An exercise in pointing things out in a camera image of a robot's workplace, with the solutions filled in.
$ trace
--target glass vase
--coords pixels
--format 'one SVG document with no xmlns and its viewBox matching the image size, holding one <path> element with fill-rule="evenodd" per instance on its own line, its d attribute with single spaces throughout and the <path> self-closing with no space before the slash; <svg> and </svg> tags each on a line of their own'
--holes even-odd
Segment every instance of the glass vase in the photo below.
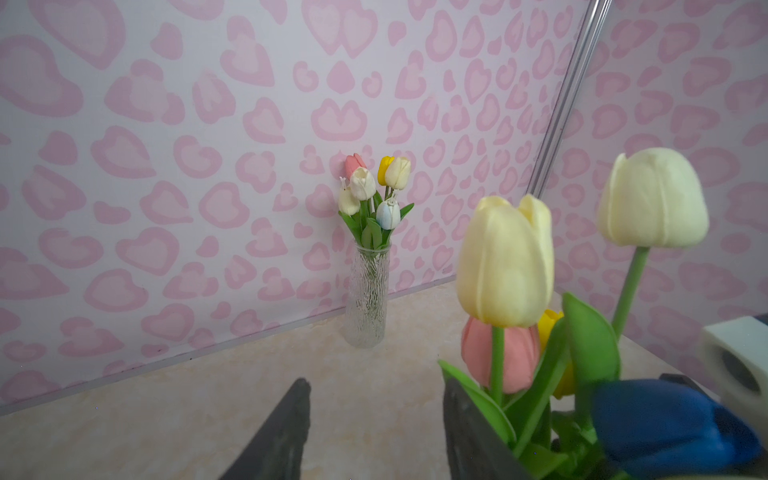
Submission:
<svg viewBox="0 0 768 480">
<path fill-rule="evenodd" d="M 384 339 L 389 291 L 389 247 L 357 246 L 349 278 L 343 335 L 351 345 L 369 349 Z"/>
</svg>

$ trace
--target artificial flower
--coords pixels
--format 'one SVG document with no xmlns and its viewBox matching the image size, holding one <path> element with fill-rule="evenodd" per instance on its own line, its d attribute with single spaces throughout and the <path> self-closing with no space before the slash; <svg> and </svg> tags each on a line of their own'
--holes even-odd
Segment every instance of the artificial flower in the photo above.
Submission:
<svg viewBox="0 0 768 480">
<path fill-rule="evenodd" d="M 357 167 L 349 178 L 349 188 L 352 189 L 352 195 L 362 202 L 376 193 L 376 180 L 367 168 Z"/>
<path fill-rule="evenodd" d="M 617 244 L 691 247 L 709 230 L 701 182 L 669 148 L 647 148 L 614 162 L 598 208 L 598 229 Z"/>
<path fill-rule="evenodd" d="M 382 158 L 382 163 L 379 164 L 379 185 L 382 187 L 386 187 L 386 169 L 389 167 L 389 165 L 392 163 L 392 161 L 395 160 L 394 157 L 384 157 Z"/>
<path fill-rule="evenodd" d="M 411 174 L 411 161 L 405 157 L 395 157 L 387 166 L 384 173 L 384 183 L 387 187 L 395 190 L 402 190 L 408 184 L 408 177 Z M 379 178 L 381 177 L 381 168 L 379 168 Z"/>
<path fill-rule="evenodd" d="M 339 190 L 339 211 L 343 214 L 352 216 L 360 211 L 360 200 L 352 195 L 352 188 L 346 185 L 346 179 L 341 179 L 342 185 Z"/>
<path fill-rule="evenodd" d="M 491 377 L 491 326 L 469 317 L 462 331 L 462 359 L 477 383 L 488 388 Z M 531 387 L 541 350 L 536 327 L 504 330 L 504 393 Z"/>
<path fill-rule="evenodd" d="M 552 296 L 551 214 L 526 195 L 519 208 L 480 200 L 458 255 L 456 291 L 470 316 L 492 326 L 533 326 Z"/>
<path fill-rule="evenodd" d="M 552 333 L 552 328 L 554 328 L 554 325 L 561 318 L 563 318 L 563 312 L 556 313 L 550 309 L 546 309 L 544 315 L 542 315 L 538 321 L 538 339 L 541 341 L 542 352 L 547 348 L 547 342 Z M 560 383 L 558 383 L 558 386 L 554 389 L 552 395 L 559 400 L 564 396 L 573 395 L 574 393 L 576 393 L 574 366 L 572 362 L 568 362 L 568 366 L 565 367 L 563 376 L 560 378 Z"/>
<path fill-rule="evenodd" d="M 360 154 L 346 156 L 346 161 L 344 162 L 344 171 L 346 172 L 347 178 L 352 180 L 352 174 L 355 173 L 355 170 L 361 167 L 366 168 L 366 163 L 362 161 Z"/>
<path fill-rule="evenodd" d="M 591 411 L 606 456 L 640 480 L 717 473 L 761 450 L 755 432 L 729 409 L 664 380 L 597 385 Z"/>
<path fill-rule="evenodd" d="M 400 206 L 397 199 L 390 197 L 376 209 L 376 221 L 384 230 L 394 230 L 400 224 Z"/>
</svg>

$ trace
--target pink heart patterned wall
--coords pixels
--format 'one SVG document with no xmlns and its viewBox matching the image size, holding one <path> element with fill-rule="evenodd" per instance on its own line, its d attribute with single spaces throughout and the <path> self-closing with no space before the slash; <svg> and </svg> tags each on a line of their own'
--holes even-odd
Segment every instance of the pink heart patterned wall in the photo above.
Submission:
<svg viewBox="0 0 768 480">
<path fill-rule="evenodd" d="M 768 311 L 768 4 L 614 2 L 545 191 L 558 290 L 612 315 L 632 256 L 595 227 L 614 159 L 682 152 L 710 211 L 705 241 L 652 250 L 625 334 L 695 379 L 702 326 Z"/>
<path fill-rule="evenodd" d="M 344 305 L 344 155 L 414 165 L 391 290 L 519 200 L 586 2 L 0 2 L 0 402 Z"/>
</svg>

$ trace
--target blue tulip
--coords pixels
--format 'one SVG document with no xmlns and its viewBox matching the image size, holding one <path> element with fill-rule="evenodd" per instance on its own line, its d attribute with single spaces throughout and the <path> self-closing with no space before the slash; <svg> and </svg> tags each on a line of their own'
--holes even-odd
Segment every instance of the blue tulip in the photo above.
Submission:
<svg viewBox="0 0 768 480">
<path fill-rule="evenodd" d="M 755 432 L 730 410 L 663 380 L 597 386 L 592 419 L 606 456 L 639 479 L 716 473 L 760 453 Z"/>
</svg>

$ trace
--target countertop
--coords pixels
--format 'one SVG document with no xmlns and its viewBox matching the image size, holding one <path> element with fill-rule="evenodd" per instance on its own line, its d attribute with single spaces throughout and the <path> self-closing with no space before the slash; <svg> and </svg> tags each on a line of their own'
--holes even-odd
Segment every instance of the countertop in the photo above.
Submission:
<svg viewBox="0 0 768 480">
<path fill-rule="evenodd" d="M 0 417 L 0 478 L 218 478 L 298 377 L 312 386 L 302 479 L 448 478 L 437 360 L 465 368 L 453 283 L 391 300 L 373 349 L 347 345 L 342 321 Z M 678 372 L 625 337 L 620 348 L 624 378 Z"/>
</svg>

